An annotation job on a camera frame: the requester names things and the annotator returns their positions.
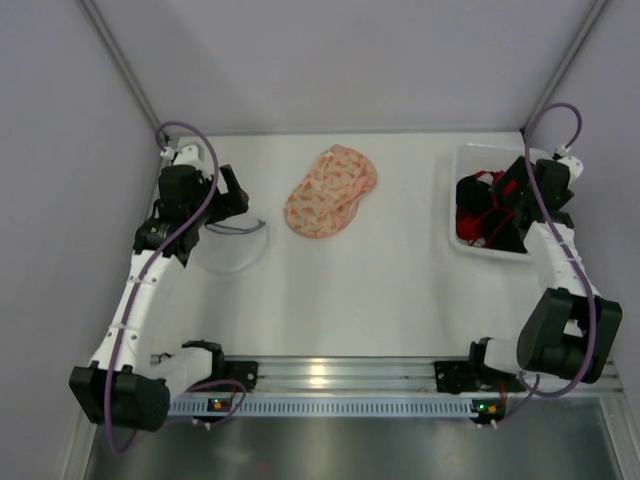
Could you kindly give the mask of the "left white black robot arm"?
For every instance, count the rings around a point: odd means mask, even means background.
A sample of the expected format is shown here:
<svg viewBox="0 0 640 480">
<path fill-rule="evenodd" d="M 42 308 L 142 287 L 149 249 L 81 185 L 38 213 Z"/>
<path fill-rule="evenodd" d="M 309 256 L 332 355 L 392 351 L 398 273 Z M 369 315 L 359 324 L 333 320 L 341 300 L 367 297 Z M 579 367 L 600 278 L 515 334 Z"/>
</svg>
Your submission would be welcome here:
<svg viewBox="0 0 640 480">
<path fill-rule="evenodd" d="M 151 216 L 137 229 L 125 289 L 100 347 L 69 386 L 88 420 L 147 432 L 165 422 L 172 401 L 192 386 L 227 379 L 222 347 L 190 340 L 153 363 L 152 348 L 170 294 L 186 271 L 202 226 L 244 214 L 249 197 L 231 166 L 219 169 L 227 190 L 192 165 L 168 166 Z"/>
</svg>

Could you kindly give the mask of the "pink floral mesh laundry bag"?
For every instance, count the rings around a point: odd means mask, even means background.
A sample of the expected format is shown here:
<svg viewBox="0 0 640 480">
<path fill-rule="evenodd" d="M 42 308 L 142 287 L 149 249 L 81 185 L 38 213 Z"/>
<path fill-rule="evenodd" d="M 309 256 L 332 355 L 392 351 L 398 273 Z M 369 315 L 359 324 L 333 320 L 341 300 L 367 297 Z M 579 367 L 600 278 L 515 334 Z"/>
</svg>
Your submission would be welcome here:
<svg viewBox="0 0 640 480">
<path fill-rule="evenodd" d="M 333 145 L 320 153 L 284 206 L 286 225 L 311 239 L 324 239 L 344 230 L 359 203 L 377 185 L 378 174 L 362 153 Z"/>
</svg>

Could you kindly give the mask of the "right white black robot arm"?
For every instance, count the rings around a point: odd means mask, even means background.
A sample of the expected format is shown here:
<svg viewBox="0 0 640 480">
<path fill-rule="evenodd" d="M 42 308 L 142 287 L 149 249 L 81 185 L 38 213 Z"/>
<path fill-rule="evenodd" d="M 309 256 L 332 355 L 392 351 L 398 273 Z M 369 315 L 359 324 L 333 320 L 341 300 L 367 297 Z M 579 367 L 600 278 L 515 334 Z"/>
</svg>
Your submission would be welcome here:
<svg viewBox="0 0 640 480">
<path fill-rule="evenodd" d="M 493 185 L 499 206 L 533 262 L 542 295 L 515 339 L 485 337 L 484 367 L 520 370 L 593 384 L 603 373 L 623 318 L 622 307 L 604 299 L 586 275 L 575 246 L 574 224 L 564 206 L 583 170 L 574 157 L 520 156 Z"/>
</svg>

